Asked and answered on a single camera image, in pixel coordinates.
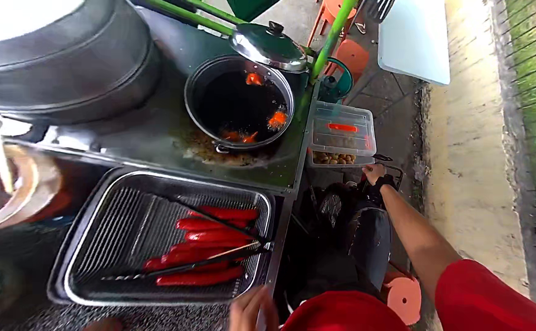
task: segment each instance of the metal tongs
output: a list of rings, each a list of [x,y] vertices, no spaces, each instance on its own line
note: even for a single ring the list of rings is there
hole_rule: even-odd
[[[236,227],[236,226],[230,224],[228,221],[221,220],[220,218],[215,217],[215,216],[205,212],[204,210],[199,209],[198,207],[195,207],[195,206],[192,206],[192,205],[187,204],[185,202],[182,202],[182,200],[180,200],[179,198],[176,198],[176,197],[173,197],[173,196],[161,196],[161,197],[164,198],[164,199],[169,200],[170,202],[174,202],[174,203],[179,204],[180,206],[186,207],[186,208],[188,208],[188,209],[190,209],[190,210],[192,210],[192,211],[194,211],[194,212],[196,212],[196,213],[198,213],[198,214],[200,214],[202,216],[205,216],[207,219],[209,219],[211,221],[221,223],[222,225],[224,225],[224,226],[226,226],[226,227],[228,227],[230,229],[234,229],[236,231],[241,232],[242,234],[244,234],[246,236],[252,237],[256,241],[254,241],[254,242],[252,242],[252,243],[250,243],[248,245],[244,245],[244,246],[238,247],[236,249],[232,249],[232,250],[229,250],[227,252],[223,252],[221,254],[211,256],[206,260],[192,262],[192,263],[186,263],[186,264],[183,264],[183,265],[180,265],[180,266],[169,267],[169,268],[165,268],[165,269],[161,269],[161,270],[156,270],[156,271],[153,271],[153,272],[136,273],[136,274],[133,274],[133,275],[124,275],[124,276],[107,276],[107,277],[102,277],[101,280],[133,280],[133,279],[143,279],[143,278],[147,278],[147,277],[155,277],[155,276],[161,276],[161,275],[169,275],[169,274],[172,274],[172,273],[178,273],[178,272],[184,272],[184,271],[192,270],[192,269],[194,269],[196,267],[206,266],[207,264],[213,264],[213,263],[218,263],[218,262],[223,262],[223,261],[231,261],[231,260],[236,260],[236,259],[240,259],[240,258],[243,258],[243,257],[249,257],[249,256],[253,256],[253,255],[256,255],[256,254],[270,252],[270,249],[269,249],[269,247],[271,246],[270,245],[270,240],[268,240],[267,238],[264,238],[264,237],[262,237],[262,236],[260,236],[258,234],[252,233],[248,229],[241,229],[239,227]],[[256,248],[249,249],[249,247],[252,247],[252,246],[255,246],[255,245],[257,246]]]
[[[258,247],[254,249],[247,249],[248,247],[254,246],[254,245],[258,245]],[[252,242],[248,245],[244,245],[236,249],[232,249],[227,252],[217,254],[215,256],[211,256],[210,258],[206,260],[186,263],[180,266],[169,267],[169,268],[165,268],[161,270],[156,270],[153,272],[135,273],[132,275],[123,275],[123,276],[107,276],[107,277],[102,277],[101,280],[134,280],[134,279],[143,279],[147,277],[169,275],[169,274],[178,273],[178,272],[185,272],[185,271],[192,270],[196,267],[206,266],[207,264],[213,264],[213,263],[218,263],[218,262],[223,262],[223,261],[231,261],[231,260],[236,260],[236,259],[240,259],[243,257],[249,257],[249,256],[253,256],[256,254],[270,252],[270,250],[266,246],[268,245],[262,246],[258,242]]]

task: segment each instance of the plastic container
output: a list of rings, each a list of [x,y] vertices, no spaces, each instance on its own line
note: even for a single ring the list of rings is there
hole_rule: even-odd
[[[309,166],[343,168],[374,163],[372,155],[376,154],[376,140],[374,119],[369,110],[316,101],[308,124],[311,128],[307,158]],[[348,155],[353,160],[341,164],[340,160]],[[325,156],[337,157],[338,163],[317,163]]]

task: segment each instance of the motorcycle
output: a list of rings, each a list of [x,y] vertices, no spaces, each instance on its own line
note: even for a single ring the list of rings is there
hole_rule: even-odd
[[[383,165],[396,172],[398,190],[403,171]],[[291,221],[276,289],[282,292],[276,297],[279,310],[285,310],[281,319],[303,300],[327,290],[361,290],[380,298],[392,227],[380,192],[365,175],[360,183],[334,183],[325,189],[309,183]]]

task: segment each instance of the orange handle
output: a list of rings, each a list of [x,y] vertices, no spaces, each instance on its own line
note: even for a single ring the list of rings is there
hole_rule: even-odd
[[[353,125],[345,125],[345,124],[334,124],[330,123],[327,124],[329,129],[331,130],[341,130],[341,131],[349,131],[349,132],[358,132],[358,128]]]

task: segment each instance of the red shirt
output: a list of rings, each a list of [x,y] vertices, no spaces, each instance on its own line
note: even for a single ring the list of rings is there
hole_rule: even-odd
[[[536,331],[536,304],[482,264],[461,260],[446,268],[435,289],[444,331]],[[297,308],[282,331],[409,331],[376,298],[358,291],[328,291]]]

